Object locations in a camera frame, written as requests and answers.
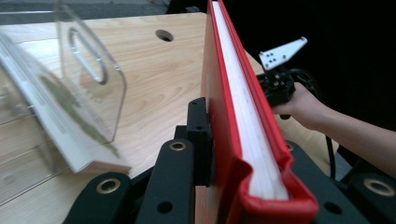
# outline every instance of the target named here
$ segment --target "cable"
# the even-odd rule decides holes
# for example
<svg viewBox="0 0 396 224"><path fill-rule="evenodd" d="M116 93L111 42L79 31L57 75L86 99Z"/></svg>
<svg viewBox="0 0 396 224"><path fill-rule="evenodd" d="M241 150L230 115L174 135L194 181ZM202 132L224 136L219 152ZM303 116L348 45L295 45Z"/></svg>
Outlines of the cable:
<svg viewBox="0 0 396 224"><path fill-rule="evenodd" d="M311 91L319 101L321 101L324 105L324 99L318 87L318 83L314 80L314 78L309 74L308 71L300 68L290 69L291 75L294 81L298 81L302 83L309 91ZM330 178L335 179L335 157L334 151L332 147L332 139L325 134L326 137L326 145L329 154L329 162L330 162Z"/></svg>

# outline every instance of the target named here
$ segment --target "circular hole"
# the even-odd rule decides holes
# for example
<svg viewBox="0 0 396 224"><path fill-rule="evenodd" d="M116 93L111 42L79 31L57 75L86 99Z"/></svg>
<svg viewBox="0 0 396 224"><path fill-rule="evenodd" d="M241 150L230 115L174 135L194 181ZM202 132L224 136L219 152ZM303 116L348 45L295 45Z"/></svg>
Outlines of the circular hole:
<svg viewBox="0 0 396 224"><path fill-rule="evenodd" d="M102 190L112 190L116 187L116 182L114 181L108 181L104 183L101 187Z"/></svg>
<svg viewBox="0 0 396 224"><path fill-rule="evenodd" d="M158 38L160 38L161 40L166 42L171 42L174 40L172 34L165 30L158 30L155 32L155 35L158 36Z"/></svg>
<svg viewBox="0 0 396 224"><path fill-rule="evenodd" d="M108 193L114 192L116 189L118 189L120 184L121 184L121 182L118 179L109 178L109 179L106 179L106 180L100 182L96 186L96 191L98 191L101 194L108 194Z"/></svg>
<svg viewBox="0 0 396 224"><path fill-rule="evenodd" d="M175 142L175 143L172 143L169 147L170 147L172 150L174 150L174 151L181 151L181 150L183 150L184 148L186 148L186 144L184 144L184 143L182 143L182 142Z"/></svg>
<svg viewBox="0 0 396 224"><path fill-rule="evenodd" d="M172 211L172 208L173 208L173 205L171 203L163 202L163 203L158 204L157 211L159 213L165 214L165 213L169 213L170 211Z"/></svg>
<svg viewBox="0 0 396 224"><path fill-rule="evenodd" d="M338 206L335 203L325 203L324 208L326 208L327 211L329 211L333 214L339 215L339 214L343 213L343 210L340 208L340 206Z"/></svg>
<svg viewBox="0 0 396 224"><path fill-rule="evenodd" d="M379 195L386 197L392 197L395 195L395 190L393 187L380 180L367 178L364 179L363 184L367 189Z"/></svg>

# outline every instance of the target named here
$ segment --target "black metal bracket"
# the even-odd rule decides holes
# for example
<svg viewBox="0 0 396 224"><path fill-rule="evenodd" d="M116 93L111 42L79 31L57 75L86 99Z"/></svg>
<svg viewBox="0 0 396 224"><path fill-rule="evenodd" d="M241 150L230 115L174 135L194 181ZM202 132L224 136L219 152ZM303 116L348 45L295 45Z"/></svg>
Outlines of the black metal bracket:
<svg viewBox="0 0 396 224"><path fill-rule="evenodd" d="M214 163L205 98L189 103L187 125L177 126L174 137L162 145L155 165L141 175L130 179L106 173L94 178L78 195L64 223L193 223L195 186L210 186ZM341 187L297 144L287 143L294 157L293 172L318 199L314 223L369 223L367 219L396 223L393 210L383 209L383 202L396 204L394 180L360 174L349 186ZM370 188L383 183L389 189L367 190L366 177L372 181Z"/></svg>

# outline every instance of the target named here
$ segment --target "wooden surface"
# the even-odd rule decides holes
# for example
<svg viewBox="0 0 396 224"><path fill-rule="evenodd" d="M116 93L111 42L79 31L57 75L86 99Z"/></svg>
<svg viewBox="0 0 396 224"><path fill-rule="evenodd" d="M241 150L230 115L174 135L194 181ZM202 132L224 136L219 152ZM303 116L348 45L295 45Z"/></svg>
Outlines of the wooden surface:
<svg viewBox="0 0 396 224"><path fill-rule="evenodd" d="M189 13L86 21L126 76L127 92L115 146L132 165L130 177L151 167L176 125L186 124L187 104L199 97L205 14ZM157 30L174 41L158 38ZM53 72L59 72L54 24L0 27ZM255 71L261 68L251 60ZM286 139L307 149L326 171L324 136L295 120L278 120ZM1 223L62 223L80 191L95 175L63 172L0 207Z"/></svg>

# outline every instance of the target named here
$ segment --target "book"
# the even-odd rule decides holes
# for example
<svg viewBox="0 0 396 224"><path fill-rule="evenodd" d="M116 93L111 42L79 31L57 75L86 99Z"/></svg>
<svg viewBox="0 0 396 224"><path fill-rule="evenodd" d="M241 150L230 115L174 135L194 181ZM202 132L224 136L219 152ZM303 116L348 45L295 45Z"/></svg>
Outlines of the book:
<svg viewBox="0 0 396 224"><path fill-rule="evenodd" d="M201 96L214 180L197 188L197 223L309 223L318 201L293 173L283 138L227 9L208 1Z"/></svg>

